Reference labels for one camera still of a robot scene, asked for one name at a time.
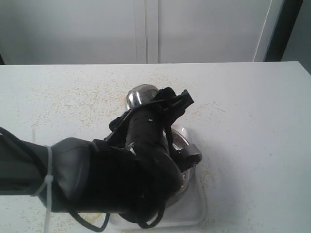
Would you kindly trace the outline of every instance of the white wall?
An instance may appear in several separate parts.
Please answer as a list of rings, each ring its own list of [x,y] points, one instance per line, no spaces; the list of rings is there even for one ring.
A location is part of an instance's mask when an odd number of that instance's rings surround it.
[[[311,0],[304,0],[292,34],[286,46],[283,61],[299,61],[311,73]]]
[[[0,1],[6,64],[262,61],[283,0]]]

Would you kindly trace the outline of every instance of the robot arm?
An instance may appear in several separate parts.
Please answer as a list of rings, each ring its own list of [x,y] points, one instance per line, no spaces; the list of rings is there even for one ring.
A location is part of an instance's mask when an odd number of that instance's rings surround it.
[[[67,138],[51,146],[53,212],[68,212],[96,232],[105,229],[110,213],[142,228],[161,220],[167,200],[182,186],[182,172],[202,159],[199,153],[180,156],[173,148],[171,125],[193,100],[187,91],[176,96],[171,88],[139,105],[133,106],[134,100],[110,123],[112,133],[104,140]],[[2,128],[0,133],[0,195],[33,195],[47,174],[47,148],[20,141]],[[39,194],[44,204],[46,192]],[[78,212],[107,215],[97,228]]]

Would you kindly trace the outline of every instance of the white zip tie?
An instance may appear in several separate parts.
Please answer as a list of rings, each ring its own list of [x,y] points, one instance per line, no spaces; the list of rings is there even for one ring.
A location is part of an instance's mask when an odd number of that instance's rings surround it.
[[[50,218],[51,218],[51,210],[52,210],[52,149],[50,146],[46,146],[48,149],[48,174],[44,178],[44,182],[39,187],[39,189],[33,194],[33,197],[38,196],[42,190],[47,186],[47,209],[45,212],[45,219],[44,219],[44,230],[43,233],[49,233],[49,226],[50,226]]]

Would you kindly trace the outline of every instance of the cabinet door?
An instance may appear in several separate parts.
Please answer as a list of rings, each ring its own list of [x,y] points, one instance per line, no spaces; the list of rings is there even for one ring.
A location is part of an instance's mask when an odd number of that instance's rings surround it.
[[[263,61],[282,2],[159,0],[158,51],[148,54],[159,63]]]
[[[0,3],[6,64],[145,63],[144,0]]]

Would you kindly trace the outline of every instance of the table surface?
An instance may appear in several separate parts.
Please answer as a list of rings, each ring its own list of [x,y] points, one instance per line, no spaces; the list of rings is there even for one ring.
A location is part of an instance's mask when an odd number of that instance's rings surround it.
[[[310,232],[311,76],[297,62],[0,66],[0,79],[0,125],[42,145],[104,138],[139,84],[187,89],[195,103],[178,123],[203,154],[207,218],[151,231]],[[0,232],[42,232],[44,214],[37,198],[0,197]],[[89,232],[68,214],[50,228]]]

